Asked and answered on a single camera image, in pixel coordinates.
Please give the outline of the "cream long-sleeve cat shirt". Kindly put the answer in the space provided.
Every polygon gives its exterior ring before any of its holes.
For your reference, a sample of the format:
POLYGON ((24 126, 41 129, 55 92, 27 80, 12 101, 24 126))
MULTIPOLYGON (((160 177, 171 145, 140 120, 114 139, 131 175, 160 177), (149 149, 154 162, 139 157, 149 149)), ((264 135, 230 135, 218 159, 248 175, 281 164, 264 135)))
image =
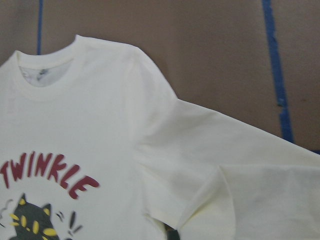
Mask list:
POLYGON ((183 100, 139 48, 77 36, 0 68, 3 240, 317 240, 320 157, 183 100))

